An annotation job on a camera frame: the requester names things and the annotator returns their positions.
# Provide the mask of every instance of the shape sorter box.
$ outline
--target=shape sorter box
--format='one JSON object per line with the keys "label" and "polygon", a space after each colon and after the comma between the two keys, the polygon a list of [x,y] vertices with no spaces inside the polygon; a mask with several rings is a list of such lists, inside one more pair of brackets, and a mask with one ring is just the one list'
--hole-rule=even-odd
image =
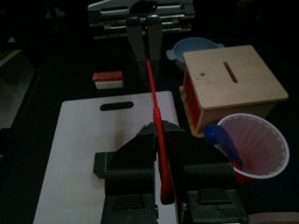
{"label": "shape sorter box", "polygon": [[250,45],[185,52],[181,101],[190,133],[226,115],[266,117],[288,94]]}

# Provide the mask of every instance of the red and white block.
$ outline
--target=red and white block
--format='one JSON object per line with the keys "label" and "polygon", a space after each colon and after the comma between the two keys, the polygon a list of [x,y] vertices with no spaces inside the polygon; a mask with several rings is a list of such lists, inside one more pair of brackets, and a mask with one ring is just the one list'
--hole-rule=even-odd
{"label": "red and white block", "polygon": [[97,89],[121,88],[123,86],[121,71],[93,73],[91,80]]}

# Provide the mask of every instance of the white cutting board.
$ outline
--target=white cutting board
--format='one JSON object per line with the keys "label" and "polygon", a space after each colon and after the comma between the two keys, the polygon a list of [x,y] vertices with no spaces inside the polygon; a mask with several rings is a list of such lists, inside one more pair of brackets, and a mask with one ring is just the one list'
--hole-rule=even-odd
{"label": "white cutting board", "polygon": [[[162,119],[177,124],[172,93],[157,92]],[[111,102],[131,102],[131,108],[101,111]],[[103,179],[93,174],[94,153],[115,151],[153,120],[149,94],[130,94],[65,101],[50,147],[33,224],[98,224],[103,205]],[[174,205],[160,203],[156,173],[158,224],[176,223]]]}

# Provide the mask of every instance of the red rod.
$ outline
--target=red rod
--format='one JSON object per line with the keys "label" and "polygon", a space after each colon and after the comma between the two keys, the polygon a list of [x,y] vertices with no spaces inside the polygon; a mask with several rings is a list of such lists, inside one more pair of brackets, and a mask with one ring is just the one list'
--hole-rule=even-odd
{"label": "red rod", "polygon": [[149,87],[152,91],[153,97],[153,123],[157,132],[157,157],[158,157],[158,170],[160,170],[160,179],[161,179],[161,192],[160,192],[160,200],[164,205],[173,203],[173,182],[169,171],[168,157],[164,146],[164,128],[162,128],[162,120],[161,120],[161,112],[157,105],[156,94],[154,94],[154,78],[152,72],[150,60],[146,58],[146,72],[148,72],[148,80]]}

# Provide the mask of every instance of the red cup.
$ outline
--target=red cup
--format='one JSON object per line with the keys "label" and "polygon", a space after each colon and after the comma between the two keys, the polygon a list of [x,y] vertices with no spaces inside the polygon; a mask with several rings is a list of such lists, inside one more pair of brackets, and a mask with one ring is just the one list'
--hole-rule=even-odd
{"label": "red cup", "polygon": [[282,134],[265,119],[250,114],[232,114],[217,123],[228,132],[242,165],[233,163],[236,183],[269,179],[285,168],[289,159]]}

